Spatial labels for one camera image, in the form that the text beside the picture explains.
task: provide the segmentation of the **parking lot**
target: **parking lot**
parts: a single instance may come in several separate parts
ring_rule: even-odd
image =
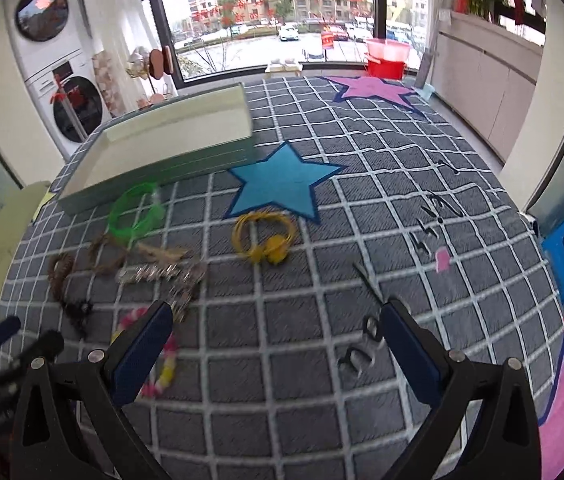
[[[299,41],[280,41],[277,36],[226,41],[223,44],[207,46],[206,48],[198,46],[196,50],[177,56],[185,57],[197,63],[204,73],[213,73],[268,64],[271,59],[276,57],[281,60],[294,58],[305,63],[306,60],[302,51],[306,51],[313,56],[321,54],[319,34],[300,34]],[[327,60],[362,62],[366,52],[366,43],[355,43],[352,40],[335,41],[334,47],[327,51]],[[409,67],[417,70],[419,62],[419,54],[412,48],[409,56]]]

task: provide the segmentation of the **blue gripper pad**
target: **blue gripper pad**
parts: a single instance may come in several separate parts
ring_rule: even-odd
[[[8,341],[12,336],[14,336],[22,323],[18,316],[9,316],[0,323],[0,346],[3,345],[5,341]]]
[[[110,395],[116,406],[124,406],[136,400],[172,329],[171,307],[162,303],[113,372]]]
[[[442,377],[431,356],[390,303],[382,307],[380,322],[386,344],[417,400],[431,407],[437,406],[442,399]]]

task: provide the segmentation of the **washing machine door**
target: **washing machine door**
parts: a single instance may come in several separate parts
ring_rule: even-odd
[[[56,37],[69,20],[67,0],[20,0],[15,25],[22,36],[39,43]]]
[[[73,76],[64,81],[64,91],[84,127],[84,131],[87,135],[91,134],[102,123],[100,92],[91,81],[81,76]],[[53,116],[57,128],[64,137],[73,142],[82,142],[69,119],[69,115],[59,101],[53,103]]]

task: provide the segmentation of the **screw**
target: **screw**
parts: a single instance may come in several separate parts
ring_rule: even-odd
[[[38,368],[41,368],[43,366],[44,366],[43,357],[36,357],[35,359],[33,359],[33,361],[31,361],[31,368],[33,368],[33,370],[37,370]]]
[[[89,361],[91,363],[99,363],[104,359],[104,350],[94,350],[89,353]]]
[[[461,363],[466,359],[466,354],[461,350],[450,350],[448,356],[456,363]]]
[[[507,364],[513,368],[513,370],[521,370],[522,369],[522,362],[517,357],[511,357]]]

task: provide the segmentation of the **green bracelet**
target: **green bracelet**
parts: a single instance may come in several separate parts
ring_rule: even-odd
[[[151,195],[152,204],[148,213],[131,227],[118,228],[120,216],[131,208],[131,199],[145,194]],[[108,232],[118,241],[126,244],[131,240],[137,240],[137,238],[142,238],[149,234],[163,218],[164,207],[159,200],[158,185],[154,182],[144,182],[133,186],[113,204],[111,213],[108,215]]]

